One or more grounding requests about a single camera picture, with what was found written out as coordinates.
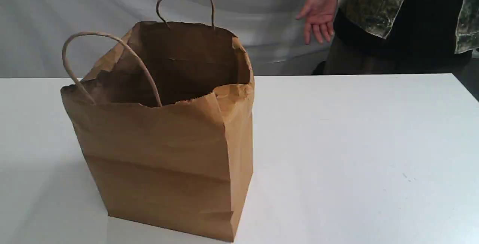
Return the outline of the person's right hand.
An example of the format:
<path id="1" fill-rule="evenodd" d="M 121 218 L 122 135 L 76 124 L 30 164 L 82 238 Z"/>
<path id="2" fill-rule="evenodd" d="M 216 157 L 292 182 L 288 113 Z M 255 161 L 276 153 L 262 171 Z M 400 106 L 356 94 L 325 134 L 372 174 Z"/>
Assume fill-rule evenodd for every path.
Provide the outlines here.
<path id="1" fill-rule="evenodd" d="M 296 16 L 296 19 L 304 19 L 305 44 L 310 44 L 312 38 L 318 43 L 332 41 L 337 5 L 338 0 L 306 0 Z"/>

